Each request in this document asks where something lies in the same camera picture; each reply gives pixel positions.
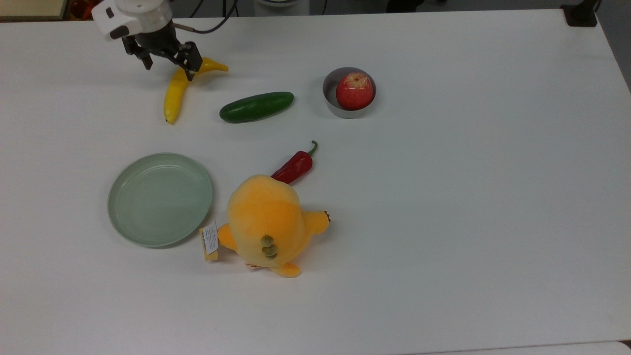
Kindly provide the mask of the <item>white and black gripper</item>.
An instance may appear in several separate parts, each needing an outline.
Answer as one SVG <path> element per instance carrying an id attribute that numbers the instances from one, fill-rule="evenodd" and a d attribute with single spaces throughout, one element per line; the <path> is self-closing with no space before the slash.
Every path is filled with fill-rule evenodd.
<path id="1" fill-rule="evenodd" d="M 125 52 L 138 58 L 146 70 L 153 65 L 151 54 L 171 56 L 188 81 L 202 67 L 196 43 L 177 40 L 169 4 L 98 4 L 92 17 L 107 41 L 121 39 Z"/>

